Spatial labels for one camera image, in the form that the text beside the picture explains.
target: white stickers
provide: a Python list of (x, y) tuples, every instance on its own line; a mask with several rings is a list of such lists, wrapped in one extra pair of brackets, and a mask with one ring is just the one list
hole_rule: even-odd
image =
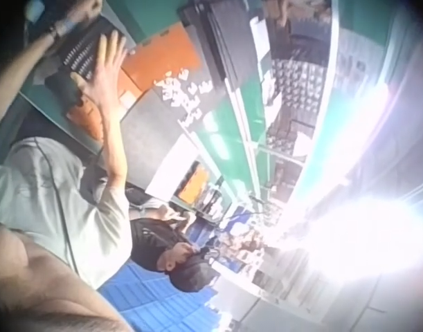
[(185, 109), (187, 116), (180, 122), (185, 128), (202, 118), (203, 112), (199, 108), (201, 102), (199, 95), (210, 93), (213, 89), (211, 80), (203, 81), (200, 84), (188, 83), (189, 74), (190, 71), (184, 68), (181, 69), (177, 77), (174, 77), (172, 72), (169, 71), (165, 74), (164, 80), (154, 82), (155, 86), (162, 89), (162, 100), (164, 102), (169, 102), (171, 107), (183, 107)]

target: cable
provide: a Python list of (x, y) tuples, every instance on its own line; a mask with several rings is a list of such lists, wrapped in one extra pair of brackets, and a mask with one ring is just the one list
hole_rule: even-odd
[(60, 198), (59, 190), (57, 189), (56, 182), (54, 181), (54, 173), (53, 173), (53, 168), (51, 167), (51, 162), (48, 159), (48, 157), (46, 156), (44, 150), (42, 150), (42, 148), (40, 147), (39, 142), (37, 141), (36, 137), (34, 137), (33, 139), (36, 143), (37, 148), (39, 149), (40, 153), (44, 157), (46, 163), (48, 164), (48, 168), (50, 170), (50, 176), (51, 176), (51, 183), (53, 184), (53, 188), (54, 188), (54, 191), (55, 191), (56, 197), (57, 197), (57, 207), (58, 207), (59, 213), (60, 213), (60, 219), (61, 219), (61, 222), (62, 222), (62, 229), (64, 230), (65, 242), (68, 244), (68, 248), (69, 248), (70, 256), (71, 256), (71, 262), (73, 264), (74, 271), (76, 272), (77, 275), (80, 275), (79, 270), (78, 270), (78, 265), (76, 264), (75, 258), (74, 258), (74, 252), (73, 252), (73, 247), (71, 245), (71, 240), (70, 240), (69, 231), (68, 231), (68, 225), (66, 224), (64, 207), (62, 205), (62, 200)]

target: person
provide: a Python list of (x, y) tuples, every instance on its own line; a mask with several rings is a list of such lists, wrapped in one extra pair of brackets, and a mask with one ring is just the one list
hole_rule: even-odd
[[(78, 1), (0, 72), (0, 122), (55, 40), (101, 8)], [(15, 143), (0, 165), (0, 331), (132, 331), (96, 292), (132, 248), (116, 92), (124, 44), (117, 32), (102, 36), (93, 79), (73, 76), (102, 114), (108, 183), (99, 204), (80, 196), (80, 160), (49, 138)]]
[(217, 273), (206, 258), (209, 250), (198, 248), (184, 235), (195, 215), (181, 216), (157, 199), (142, 207), (143, 211), (130, 212), (131, 260), (146, 270), (165, 273), (172, 285), (185, 293), (198, 292), (211, 283)]

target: black device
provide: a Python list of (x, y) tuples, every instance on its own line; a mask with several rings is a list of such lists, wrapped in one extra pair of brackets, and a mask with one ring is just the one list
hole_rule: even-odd
[(120, 39), (123, 36), (121, 31), (103, 16), (84, 29), (74, 30), (57, 50), (63, 67), (90, 80), (96, 67), (100, 36), (108, 37), (114, 30), (118, 31)]

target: lens flare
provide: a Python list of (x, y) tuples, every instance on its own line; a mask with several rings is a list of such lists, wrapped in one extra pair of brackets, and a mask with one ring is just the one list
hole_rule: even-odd
[(317, 221), (306, 246), (312, 267), (330, 279), (396, 272), (422, 258), (423, 222), (403, 203), (364, 200)]

